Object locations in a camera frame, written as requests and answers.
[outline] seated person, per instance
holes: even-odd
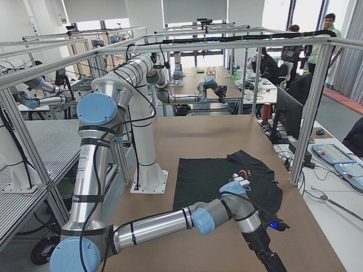
[[[344,138],[343,145],[358,157],[363,157],[363,117],[355,123],[352,130]]]
[[[252,69],[256,72],[256,61],[257,56],[252,61]],[[272,84],[277,85],[280,83],[280,68],[278,67],[275,60],[267,54],[266,48],[262,48],[261,52],[261,64],[260,64],[260,73],[262,78],[267,78],[271,81]]]

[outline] roller shade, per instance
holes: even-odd
[[[69,22],[127,18],[126,0],[64,0]]]
[[[163,0],[165,23],[227,18],[227,0]]]

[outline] green shirt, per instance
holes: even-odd
[[[332,32],[335,33],[337,38],[341,38],[340,31],[338,29],[334,28],[334,25],[332,25],[327,30],[331,30]],[[336,54],[336,52],[338,52],[338,50],[339,50],[339,47],[336,46],[334,51],[333,51],[333,55]],[[313,45],[313,49],[311,51],[311,54],[310,54],[309,58],[307,59],[307,62],[311,63],[311,64],[316,64],[316,62],[318,61],[319,52],[320,52],[320,45]]]

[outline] gray curtain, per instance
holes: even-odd
[[[347,39],[363,39],[363,1],[357,1]],[[345,48],[334,77],[334,89],[363,105],[363,50]]]

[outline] blue led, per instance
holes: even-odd
[[[276,229],[276,230],[278,229],[278,224],[276,222],[270,223],[269,226]]]

